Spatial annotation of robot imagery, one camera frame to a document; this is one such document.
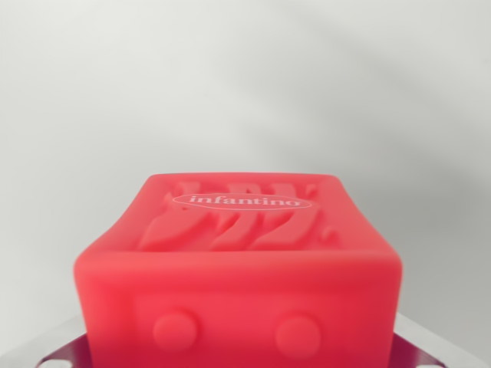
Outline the black-tipped silver gripper right finger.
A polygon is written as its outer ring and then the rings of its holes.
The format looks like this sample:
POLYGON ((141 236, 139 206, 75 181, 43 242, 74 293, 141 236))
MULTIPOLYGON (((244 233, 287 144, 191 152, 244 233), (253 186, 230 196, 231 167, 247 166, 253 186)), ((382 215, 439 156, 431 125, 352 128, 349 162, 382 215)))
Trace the black-tipped silver gripper right finger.
POLYGON ((390 352, 390 367, 446 367, 449 343, 414 325, 397 325, 390 352))

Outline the black-tipped silver gripper left finger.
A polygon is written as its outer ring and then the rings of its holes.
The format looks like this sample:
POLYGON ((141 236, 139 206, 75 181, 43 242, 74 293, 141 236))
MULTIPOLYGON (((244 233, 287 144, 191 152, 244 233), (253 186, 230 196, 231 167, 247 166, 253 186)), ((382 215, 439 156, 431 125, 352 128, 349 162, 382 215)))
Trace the black-tipped silver gripper left finger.
POLYGON ((73 317, 41 337, 41 358, 36 367, 90 367, 86 329, 82 317, 73 317))

